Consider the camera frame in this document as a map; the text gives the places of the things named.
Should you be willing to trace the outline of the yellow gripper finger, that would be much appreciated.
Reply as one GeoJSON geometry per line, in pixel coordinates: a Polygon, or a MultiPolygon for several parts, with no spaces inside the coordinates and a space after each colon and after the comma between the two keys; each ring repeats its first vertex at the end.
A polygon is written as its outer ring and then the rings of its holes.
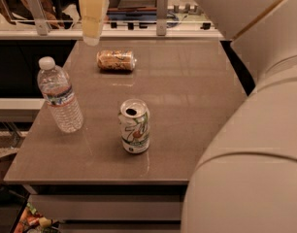
{"type": "Polygon", "coordinates": [[[103,30],[109,0],[79,0],[82,38],[89,46],[97,46],[103,30]]]}

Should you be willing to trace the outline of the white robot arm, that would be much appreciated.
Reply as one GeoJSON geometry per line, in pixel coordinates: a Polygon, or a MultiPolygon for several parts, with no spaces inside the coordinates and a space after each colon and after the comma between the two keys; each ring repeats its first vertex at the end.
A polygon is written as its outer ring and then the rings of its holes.
{"type": "Polygon", "coordinates": [[[182,233],[297,233],[297,0],[234,38],[258,83],[195,166],[182,233]]]}

